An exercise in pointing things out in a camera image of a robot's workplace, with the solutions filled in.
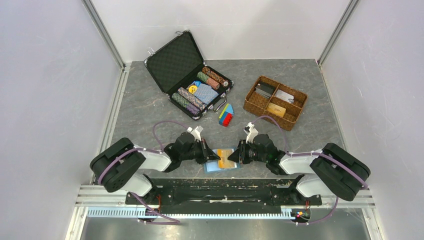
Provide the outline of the blue card holder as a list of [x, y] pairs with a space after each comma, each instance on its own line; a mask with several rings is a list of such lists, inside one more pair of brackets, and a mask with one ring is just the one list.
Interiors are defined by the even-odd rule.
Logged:
[[228, 156], [235, 151], [234, 148], [219, 148], [213, 149], [212, 151], [217, 154], [220, 159], [208, 161], [203, 165], [206, 174], [235, 170], [241, 167], [239, 163], [228, 160]]

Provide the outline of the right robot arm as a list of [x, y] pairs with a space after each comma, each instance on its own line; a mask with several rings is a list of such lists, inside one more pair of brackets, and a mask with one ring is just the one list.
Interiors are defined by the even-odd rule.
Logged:
[[309, 152], [284, 152], [266, 134], [259, 134], [252, 141], [240, 140], [228, 159], [240, 164], [265, 163], [275, 175], [297, 174], [288, 191], [295, 204], [326, 194], [351, 202], [359, 190], [368, 187], [366, 180], [371, 175], [364, 163], [335, 143]]

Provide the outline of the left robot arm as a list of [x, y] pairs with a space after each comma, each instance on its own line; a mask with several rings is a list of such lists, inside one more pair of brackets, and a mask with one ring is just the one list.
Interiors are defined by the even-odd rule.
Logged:
[[157, 190], [147, 176], [136, 175], [138, 170], [169, 173], [179, 168], [183, 161], [194, 160], [204, 164], [219, 159], [204, 138], [184, 132], [162, 151], [137, 146], [123, 137], [97, 155], [89, 167], [97, 184], [107, 192], [125, 190], [136, 194], [145, 204], [151, 204], [157, 198]]

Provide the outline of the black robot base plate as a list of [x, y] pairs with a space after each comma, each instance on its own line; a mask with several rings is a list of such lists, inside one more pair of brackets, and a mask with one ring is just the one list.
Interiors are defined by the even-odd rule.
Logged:
[[141, 197], [162, 214], [277, 214], [281, 206], [303, 209], [322, 205], [320, 195], [295, 191], [286, 178], [154, 178]]

